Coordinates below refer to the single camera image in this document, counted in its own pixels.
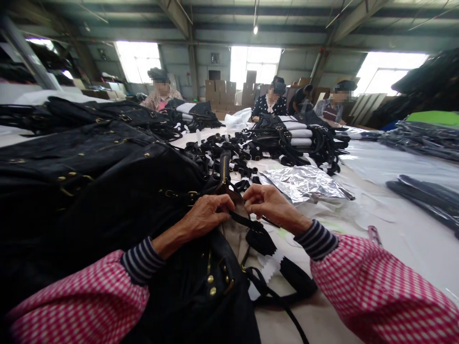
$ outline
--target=worker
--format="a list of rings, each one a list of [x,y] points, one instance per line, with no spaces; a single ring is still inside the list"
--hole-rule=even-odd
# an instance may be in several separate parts
[[[391,253],[367,239],[329,232],[299,213],[272,185],[253,184],[243,198],[249,214],[264,216],[295,236],[311,258],[317,286],[364,343],[457,342],[455,304]],[[155,239],[148,237],[126,253],[112,252],[37,292],[7,314],[14,339],[120,342],[139,321],[148,299],[161,297],[148,292],[152,275],[173,269],[166,261],[174,252],[228,221],[227,211],[234,209],[227,194],[203,196]]]
[[[171,89],[171,82],[166,71],[152,68],[148,71],[148,76],[153,80],[154,91],[140,105],[160,112],[169,100],[183,99],[179,91]]]
[[[287,99],[283,96],[287,87],[281,82],[272,82],[268,93],[259,96],[252,111],[252,122],[258,122],[260,114],[287,115]]]
[[[334,128],[346,125],[346,122],[342,120],[343,104],[352,97],[352,91],[356,88],[357,85],[353,81],[340,81],[330,93],[330,98],[317,102],[314,112]]]
[[[288,104],[288,114],[294,115],[296,113],[301,112],[301,103],[307,99],[311,102],[311,92],[312,92],[312,85],[307,85],[303,88],[299,88],[296,90],[292,99],[290,99],[290,103]]]

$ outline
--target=silver foil bag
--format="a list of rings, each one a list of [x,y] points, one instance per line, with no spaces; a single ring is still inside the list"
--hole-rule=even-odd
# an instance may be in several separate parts
[[[260,172],[263,184],[269,183],[283,192],[292,203],[317,201],[346,201],[355,197],[320,168],[308,166],[285,167]]]

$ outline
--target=wrinkled hand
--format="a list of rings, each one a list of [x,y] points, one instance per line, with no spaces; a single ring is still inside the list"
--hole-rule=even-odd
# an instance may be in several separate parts
[[[294,235],[305,232],[312,225],[312,221],[299,213],[273,185],[253,184],[243,198],[249,214],[256,214],[257,219],[265,216]]]
[[[204,195],[174,227],[188,233],[187,239],[193,240],[229,220],[228,210],[234,211],[234,203],[229,195]]]
[[[202,237],[227,221],[230,218],[228,210],[234,210],[229,195],[202,196],[183,219],[152,240],[154,250],[163,259],[168,259],[183,244]]]

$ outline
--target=striped cuff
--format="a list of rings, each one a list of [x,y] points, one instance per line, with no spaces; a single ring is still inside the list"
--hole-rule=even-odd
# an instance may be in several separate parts
[[[121,265],[126,269],[132,283],[139,285],[147,284],[152,275],[165,264],[155,252],[149,237],[121,257]]]
[[[312,260],[322,260],[327,254],[338,247],[339,240],[317,220],[305,233],[295,236],[294,240],[305,249]]]

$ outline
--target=window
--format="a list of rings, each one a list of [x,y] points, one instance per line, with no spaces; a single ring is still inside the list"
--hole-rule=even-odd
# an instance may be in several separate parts
[[[405,53],[368,53],[357,77],[360,78],[354,95],[362,93],[387,93],[395,96],[391,86],[411,69],[418,68],[428,55]]]
[[[157,43],[117,41],[115,47],[130,83],[150,83],[147,72],[151,68],[161,68]]]
[[[39,45],[44,45],[46,46],[49,50],[51,50],[53,53],[56,53],[57,54],[57,50],[56,48],[54,48],[54,44],[53,42],[51,42],[50,40],[46,40],[46,39],[39,39],[39,38],[30,38],[30,39],[27,39],[29,42],[32,42],[32,43],[35,43],[35,44],[39,44]]]
[[[229,79],[236,82],[236,88],[241,90],[247,71],[253,70],[257,71],[257,83],[270,84],[276,75],[280,57],[280,48],[233,46]]]

